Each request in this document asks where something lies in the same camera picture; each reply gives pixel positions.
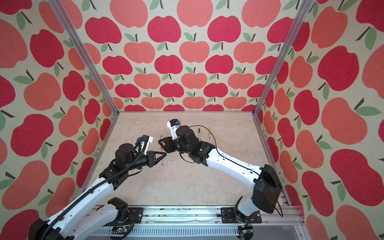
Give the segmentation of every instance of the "apple-patterned wallpaper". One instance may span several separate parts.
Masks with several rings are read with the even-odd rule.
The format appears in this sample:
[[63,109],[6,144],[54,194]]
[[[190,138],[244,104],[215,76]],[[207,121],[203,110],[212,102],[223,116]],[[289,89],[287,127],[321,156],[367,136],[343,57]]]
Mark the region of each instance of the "apple-patterned wallpaper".
[[317,0],[258,118],[313,240],[384,239],[384,2]]
[[[95,64],[113,83],[110,94],[121,111],[253,110],[300,5],[298,0],[74,2],[82,13],[75,21],[84,23],[76,27],[78,34],[100,52]],[[308,39],[309,26],[300,33]],[[280,81],[287,74],[283,70]]]
[[47,1],[0,1],[0,33],[0,239],[25,240],[79,194],[112,115]]

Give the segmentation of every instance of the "brown apple stem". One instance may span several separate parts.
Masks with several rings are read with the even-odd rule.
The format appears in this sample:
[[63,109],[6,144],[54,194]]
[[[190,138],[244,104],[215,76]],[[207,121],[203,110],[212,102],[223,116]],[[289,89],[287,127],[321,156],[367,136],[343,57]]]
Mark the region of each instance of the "brown apple stem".
[[335,184],[338,184],[338,183],[341,183],[341,181],[340,180],[338,180],[338,181],[334,181],[334,182],[331,182],[333,185],[335,185]]
[[315,3],[316,3],[316,2],[313,3],[313,5],[312,5],[312,7],[311,7],[311,9],[310,9],[310,11],[309,11],[308,13],[310,13],[310,12],[312,11],[312,9],[313,9]]
[[356,105],[356,107],[353,108],[353,110],[356,110],[363,102],[364,102],[364,98],[360,100],[360,102]]
[[57,64],[59,64],[59,67],[60,67],[62,70],[64,70],[63,66],[62,66],[59,62],[57,62]]
[[326,83],[323,83],[317,90],[321,90]]
[[95,8],[95,5],[93,5],[92,0],[89,0],[89,1],[91,2],[91,5],[92,5],[93,9],[95,9],[97,11],[97,9]]
[[9,114],[7,113],[6,111],[4,110],[0,110],[0,112],[4,113],[5,115],[7,115],[9,118],[14,118],[15,116],[13,116],[12,114]]
[[322,138],[323,138],[323,135],[321,134],[320,137],[316,140],[316,142],[319,142],[320,139],[322,139]]
[[356,39],[356,41],[359,41],[360,39],[362,39],[362,37],[367,33],[367,31],[370,29],[371,27],[369,26],[367,29],[365,29],[365,31]]
[[10,174],[10,173],[7,172],[7,171],[5,171],[5,176],[6,176],[6,177],[9,177],[9,178],[12,178],[13,180],[16,179],[14,176],[12,176],[12,174]]
[[339,8],[338,8],[337,10],[340,10],[340,8],[341,8],[341,6],[343,5],[344,1],[345,1],[345,0],[342,0],[342,1],[341,1],[340,6],[339,6]]
[[21,14],[23,14],[23,16],[25,17],[25,19],[26,19],[30,24],[33,24],[33,23],[31,23],[31,21],[26,17],[26,15],[23,13],[23,11],[21,11]]
[[32,79],[32,81],[35,81],[32,77],[32,75],[28,72],[28,69],[26,70],[26,73],[28,74],[28,76]]
[[312,51],[311,51],[310,55],[309,55],[308,58],[307,58],[307,62],[308,62],[308,60],[310,59],[311,55],[312,55]]

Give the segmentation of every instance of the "apple print fabric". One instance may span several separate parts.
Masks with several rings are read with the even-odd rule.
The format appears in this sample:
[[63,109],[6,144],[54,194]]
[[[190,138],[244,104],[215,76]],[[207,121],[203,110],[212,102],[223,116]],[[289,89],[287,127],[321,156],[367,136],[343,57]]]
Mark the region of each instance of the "apple print fabric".
[[[254,110],[300,5],[289,0],[75,3],[84,22],[78,34],[100,51],[101,60],[94,63],[113,81],[109,92],[122,103],[121,111]],[[308,25],[300,31],[307,39],[309,33]],[[305,44],[295,42],[295,49]],[[285,67],[280,82],[287,78]]]
[[[83,27],[81,8],[62,3]],[[2,1],[0,12],[0,239],[25,240],[80,194],[113,114],[48,2]]]
[[258,113],[312,239],[384,238],[382,4],[314,2]]

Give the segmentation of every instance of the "beige table surface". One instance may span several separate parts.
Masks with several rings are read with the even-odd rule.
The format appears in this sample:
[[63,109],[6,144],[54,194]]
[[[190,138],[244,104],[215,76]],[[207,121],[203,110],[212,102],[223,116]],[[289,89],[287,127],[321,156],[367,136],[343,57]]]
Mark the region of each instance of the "beige table surface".
[[[218,148],[239,160],[258,166],[268,163],[249,112],[120,113],[90,183],[115,158],[115,151],[123,143],[134,145],[138,137],[149,135],[154,137],[154,142],[148,150],[160,151],[157,141],[160,135],[170,136],[166,123],[173,118],[180,120],[182,125],[210,127]],[[192,129],[198,136],[198,127]],[[208,131],[200,129],[202,140],[209,141]],[[183,157],[192,161],[186,154]],[[152,168],[144,167],[141,173],[125,180],[100,204],[118,197],[129,205],[234,205],[240,196],[251,192],[232,176],[202,164],[187,163],[173,152],[164,158],[164,166],[158,163]]]

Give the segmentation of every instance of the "green leaf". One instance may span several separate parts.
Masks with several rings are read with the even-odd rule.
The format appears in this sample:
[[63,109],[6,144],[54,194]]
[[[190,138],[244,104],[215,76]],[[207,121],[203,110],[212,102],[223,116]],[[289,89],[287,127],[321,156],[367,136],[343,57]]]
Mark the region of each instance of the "green leaf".
[[256,79],[256,81],[261,80],[261,79],[264,79],[265,76],[266,76],[266,74],[265,74],[265,75],[261,75],[260,77],[258,77],[258,78]]
[[144,74],[144,71],[143,71],[143,69],[141,69],[141,68],[135,68],[139,73],[141,73],[141,74]]
[[14,78],[14,80],[18,83],[22,83],[22,84],[30,84],[32,83],[32,79],[30,79],[29,77],[25,77],[25,76],[17,76]]
[[236,67],[236,71],[237,71],[238,73],[243,73],[243,70],[242,70],[240,67]]
[[370,28],[365,35],[365,46],[369,49],[372,50],[373,46],[375,45],[376,42],[376,29]]
[[252,41],[251,35],[249,35],[248,33],[244,33],[243,35],[244,35],[244,39],[245,39],[247,42]]
[[134,36],[132,36],[131,34],[129,33],[124,33],[124,35],[131,41],[131,42],[136,42],[136,38]]
[[332,149],[331,145],[329,145],[327,142],[319,141],[317,144],[322,149]]
[[325,84],[323,87],[323,97],[325,100],[327,100],[328,96],[329,96],[329,86],[328,84]]
[[355,2],[357,2],[357,0],[348,0],[348,1],[346,1],[346,2],[341,6],[341,8],[339,9],[339,11],[344,12],[345,10],[349,9]]
[[91,6],[91,2],[89,0],[83,0],[83,3],[81,4],[81,10],[86,11]]
[[300,170],[303,169],[303,167],[302,167],[302,166],[300,165],[300,163],[298,163],[298,162],[294,162],[293,165],[294,165],[297,169],[300,169]]
[[214,47],[212,48],[212,50],[216,50],[216,49],[218,49],[220,46],[221,46],[221,43],[216,43],[216,44],[214,45]]
[[53,118],[62,118],[62,117],[64,117],[64,113],[58,112],[58,113],[53,114],[52,117]]
[[185,68],[187,69],[188,72],[193,73],[193,69],[192,68],[190,68],[190,67],[185,67]]
[[307,197],[307,208],[308,208],[308,211],[311,210],[311,207],[312,207],[311,199],[310,199],[310,197]]
[[291,60],[292,61],[293,61],[294,56],[295,56],[295,50],[292,48],[292,50],[291,50]]
[[341,182],[341,183],[339,183],[338,186],[337,186],[337,194],[339,195],[339,198],[340,198],[341,201],[344,200],[344,198],[345,198],[345,193],[346,193],[346,191],[345,191],[344,184]]
[[152,0],[151,5],[149,6],[150,10],[154,10],[159,5],[160,0]]
[[284,6],[283,10],[291,9],[293,6],[296,5],[298,0],[291,0],[287,3],[287,5]]
[[356,112],[362,116],[374,116],[381,113],[381,111],[374,107],[361,107],[356,109]]
[[13,183],[13,179],[5,179],[0,182],[0,190],[8,187]]
[[220,8],[224,7],[226,5],[226,3],[227,3],[227,0],[220,0],[218,2],[218,4],[216,5],[216,9],[220,9]]
[[209,80],[212,80],[217,77],[217,74],[213,74],[211,77],[209,77]]
[[108,44],[107,43],[104,43],[103,45],[101,45],[101,51],[102,52],[107,51],[107,49],[108,49]]
[[56,77],[59,76],[59,74],[60,74],[60,67],[59,67],[58,63],[55,64],[55,66],[53,67],[53,70],[55,71]]
[[319,59],[318,56],[313,56],[313,57],[311,57],[311,58],[308,60],[308,63],[314,63],[314,62],[316,62],[318,59]]
[[184,33],[185,37],[189,40],[189,41],[192,41],[193,42],[193,36],[189,33]]
[[268,48],[267,52],[275,50],[279,46],[279,44],[280,43],[273,44],[270,48]]
[[40,151],[41,151],[41,156],[43,158],[45,158],[47,156],[47,153],[48,153],[48,146],[45,143],[43,143],[43,145],[41,146]]
[[157,51],[160,51],[162,50],[164,47],[166,46],[166,43],[160,43],[158,46],[157,46]]
[[300,130],[301,127],[301,118],[297,119],[297,128]]
[[64,40],[63,43],[65,44],[65,46],[69,47],[69,48],[72,48],[73,45],[70,41],[67,41],[67,40]]
[[0,113],[0,131],[3,130],[5,126],[5,117],[3,113]]
[[71,164],[71,167],[70,167],[70,173],[71,173],[71,175],[73,175],[73,172],[74,172],[74,164],[72,163],[72,164]]
[[313,10],[312,10],[312,14],[314,17],[317,16],[318,10],[319,10],[319,4],[317,2],[314,2],[314,6],[313,6]]
[[18,12],[16,14],[16,21],[17,21],[17,25],[19,26],[19,29],[23,30],[25,28],[25,19],[21,12]]
[[53,196],[53,194],[48,194],[48,195],[44,196],[37,205],[41,205],[41,204],[48,202],[52,196]]

